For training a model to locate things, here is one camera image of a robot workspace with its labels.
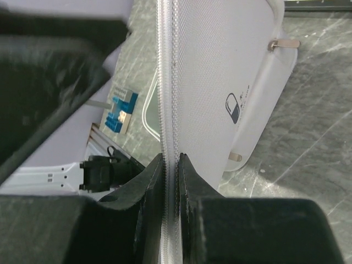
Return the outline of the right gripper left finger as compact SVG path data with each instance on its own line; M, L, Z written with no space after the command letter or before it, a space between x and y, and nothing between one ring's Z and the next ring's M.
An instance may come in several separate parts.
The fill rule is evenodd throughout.
M101 201L1 196L1 263L157 263L163 158Z

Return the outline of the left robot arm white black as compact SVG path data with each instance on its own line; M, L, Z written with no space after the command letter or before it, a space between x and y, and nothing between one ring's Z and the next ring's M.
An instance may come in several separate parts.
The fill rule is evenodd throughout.
M117 16L1 11L1 181L79 161L130 29Z

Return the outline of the grey medicine kit case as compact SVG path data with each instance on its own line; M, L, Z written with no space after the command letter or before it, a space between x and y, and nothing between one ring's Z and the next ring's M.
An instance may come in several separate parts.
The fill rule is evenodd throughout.
M160 263L182 263L180 155L213 188L250 158L300 42L283 1L157 1L159 140L165 164Z

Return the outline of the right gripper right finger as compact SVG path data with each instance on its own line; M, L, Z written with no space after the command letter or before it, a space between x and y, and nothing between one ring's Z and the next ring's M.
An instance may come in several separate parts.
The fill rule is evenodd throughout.
M226 198L189 157L178 165L184 263L343 263L327 217L314 201Z

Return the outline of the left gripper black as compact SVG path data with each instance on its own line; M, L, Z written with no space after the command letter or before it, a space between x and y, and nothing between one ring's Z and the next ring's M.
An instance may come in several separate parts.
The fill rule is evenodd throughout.
M110 78L121 18L1 11L1 175L11 175Z

